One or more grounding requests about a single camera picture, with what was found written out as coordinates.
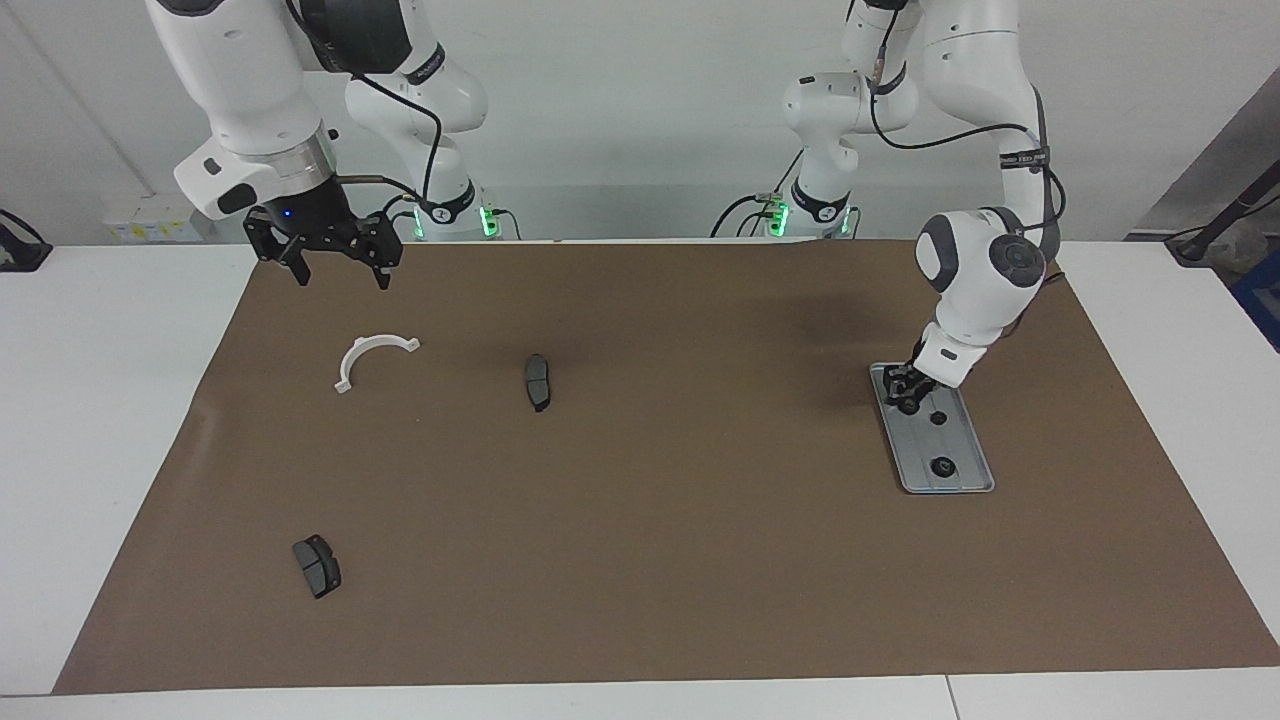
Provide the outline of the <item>blue box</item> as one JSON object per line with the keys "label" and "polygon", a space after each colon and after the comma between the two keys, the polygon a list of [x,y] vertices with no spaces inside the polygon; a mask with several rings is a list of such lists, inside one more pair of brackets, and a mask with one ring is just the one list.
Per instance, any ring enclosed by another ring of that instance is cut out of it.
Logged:
{"label": "blue box", "polygon": [[1230,284],[1229,291],[1268,345],[1280,354],[1280,249]]}

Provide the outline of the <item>brown table mat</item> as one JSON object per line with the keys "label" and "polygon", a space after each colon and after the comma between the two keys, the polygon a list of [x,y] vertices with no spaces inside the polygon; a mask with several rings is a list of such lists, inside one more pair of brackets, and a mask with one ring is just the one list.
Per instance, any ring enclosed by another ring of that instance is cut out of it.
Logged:
{"label": "brown table mat", "polygon": [[[250,277],[56,693],[1280,665],[1065,281],[963,387],[995,488],[929,497],[868,373],[936,302],[908,243],[308,264]],[[338,395],[374,334],[421,347]]]}

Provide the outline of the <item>black stand pole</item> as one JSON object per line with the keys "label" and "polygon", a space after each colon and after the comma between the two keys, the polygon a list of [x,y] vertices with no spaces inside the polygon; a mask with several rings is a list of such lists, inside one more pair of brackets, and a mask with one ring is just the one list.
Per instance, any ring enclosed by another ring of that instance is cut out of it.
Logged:
{"label": "black stand pole", "polygon": [[1208,268],[1210,246],[1239,220],[1280,201],[1280,158],[1207,224],[1178,231],[1164,238],[1165,249],[1180,266]]}

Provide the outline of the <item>stacked grey brake pads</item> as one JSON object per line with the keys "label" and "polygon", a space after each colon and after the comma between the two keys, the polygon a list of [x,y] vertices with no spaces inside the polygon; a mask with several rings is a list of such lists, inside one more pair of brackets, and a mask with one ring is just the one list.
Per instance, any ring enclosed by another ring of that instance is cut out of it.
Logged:
{"label": "stacked grey brake pads", "polygon": [[325,538],[310,536],[297,541],[292,544],[292,553],[315,600],[340,587],[340,565]]}

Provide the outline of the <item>white wall socket box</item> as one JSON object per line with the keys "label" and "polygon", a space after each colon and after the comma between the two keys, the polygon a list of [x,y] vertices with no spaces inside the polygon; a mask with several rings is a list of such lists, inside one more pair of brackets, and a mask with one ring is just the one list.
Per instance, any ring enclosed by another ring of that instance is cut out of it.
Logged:
{"label": "white wall socket box", "polygon": [[186,201],[150,199],[118,202],[105,211],[102,224],[118,243],[202,243],[212,237],[212,223]]}

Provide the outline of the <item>silver metal tray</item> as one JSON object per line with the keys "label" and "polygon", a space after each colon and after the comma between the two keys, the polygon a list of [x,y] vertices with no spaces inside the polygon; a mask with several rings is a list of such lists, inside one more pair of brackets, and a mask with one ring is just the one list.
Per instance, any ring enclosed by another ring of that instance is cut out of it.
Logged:
{"label": "silver metal tray", "polygon": [[[869,374],[879,409],[884,437],[901,487],[910,495],[974,495],[991,492],[995,478],[980,447],[972,418],[957,389],[937,386],[923,401],[918,414],[908,416],[896,405],[887,405],[882,386],[884,366],[877,363]],[[948,414],[942,427],[931,423],[933,411]],[[951,478],[938,478],[931,471],[933,457],[950,457],[957,473]]]}

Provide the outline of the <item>white curved plastic bracket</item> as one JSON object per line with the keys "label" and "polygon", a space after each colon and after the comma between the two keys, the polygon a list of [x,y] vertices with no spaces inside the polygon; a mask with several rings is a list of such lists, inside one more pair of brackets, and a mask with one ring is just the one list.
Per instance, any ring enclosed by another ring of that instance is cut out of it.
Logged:
{"label": "white curved plastic bracket", "polygon": [[338,382],[334,389],[338,395],[349,392],[353,387],[353,372],[357,361],[375,348],[394,347],[408,354],[416,352],[421,347],[419,338],[404,338],[398,334],[374,334],[357,337],[346,351],[339,364]]}

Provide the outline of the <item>black clamp mount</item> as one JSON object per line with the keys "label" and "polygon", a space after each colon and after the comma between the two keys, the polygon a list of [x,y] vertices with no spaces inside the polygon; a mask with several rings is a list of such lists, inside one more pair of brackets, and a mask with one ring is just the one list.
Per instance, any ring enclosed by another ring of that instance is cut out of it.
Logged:
{"label": "black clamp mount", "polygon": [[[22,240],[14,225],[26,232],[31,241]],[[41,268],[54,246],[26,219],[0,208],[0,273],[31,273]]]}

